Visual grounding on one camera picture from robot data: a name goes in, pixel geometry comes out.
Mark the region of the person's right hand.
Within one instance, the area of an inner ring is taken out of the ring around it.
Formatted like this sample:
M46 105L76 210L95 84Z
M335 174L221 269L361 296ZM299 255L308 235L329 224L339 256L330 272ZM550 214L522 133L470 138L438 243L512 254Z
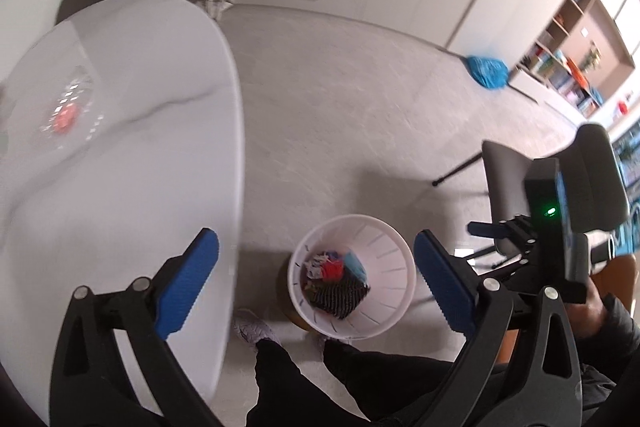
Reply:
M599 334L608 321L608 310L604 306L596 284L591 279L588 279L586 301L567 303L565 311L570 321L570 328L577 340Z

